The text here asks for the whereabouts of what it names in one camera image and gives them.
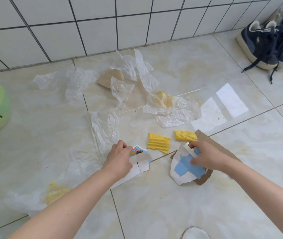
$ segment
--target tiled floor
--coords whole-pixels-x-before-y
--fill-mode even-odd
[[[283,187],[283,69],[275,73],[272,85],[268,72],[258,68],[241,73],[249,61],[234,40],[238,32],[139,48],[160,82],[156,91],[193,96],[202,117],[178,128],[161,128],[142,112],[147,93],[137,81],[126,107],[118,112],[120,138],[147,147],[148,133],[154,132],[171,137],[172,152],[178,147],[174,130],[200,129]],[[46,188],[67,168],[70,149],[88,152],[94,169],[99,168],[87,108],[116,107],[110,91],[97,84],[75,104],[67,103],[60,90],[39,90],[32,80],[75,67],[97,70],[114,58],[116,53],[107,53],[76,59],[74,64],[64,61],[0,73],[12,105],[11,120],[0,131],[0,238],[28,220],[8,206],[8,192],[30,194]],[[154,159],[164,155],[150,152]],[[215,171],[203,186],[178,186],[170,178],[170,162],[169,156],[153,161],[150,171],[112,189],[113,195],[108,191],[77,237],[179,238],[185,228],[196,225],[212,238],[283,238],[226,175]]]

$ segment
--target forearm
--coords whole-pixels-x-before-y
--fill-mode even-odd
[[[73,238],[93,207],[115,182],[116,178],[105,170],[94,173],[9,238]]]
[[[233,178],[283,233],[283,188],[247,165],[228,160],[223,172]]]

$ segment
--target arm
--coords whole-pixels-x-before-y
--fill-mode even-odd
[[[9,239],[73,238],[104,193],[132,168],[129,163],[132,149],[118,141],[100,171],[31,218]]]
[[[191,161],[192,164],[229,175],[283,233],[283,188],[207,142],[194,141],[191,147],[198,147],[201,152],[198,158]]]

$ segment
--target left hand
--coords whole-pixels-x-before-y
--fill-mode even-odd
[[[123,140],[119,140],[117,144],[112,146],[112,150],[108,153],[107,159],[102,170],[107,170],[115,176],[116,181],[124,178],[133,167],[129,163],[129,155],[133,148],[127,146]]]

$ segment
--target white slipper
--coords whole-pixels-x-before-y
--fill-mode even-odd
[[[211,237],[200,227],[189,227],[183,232],[181,239],[211,239]]]

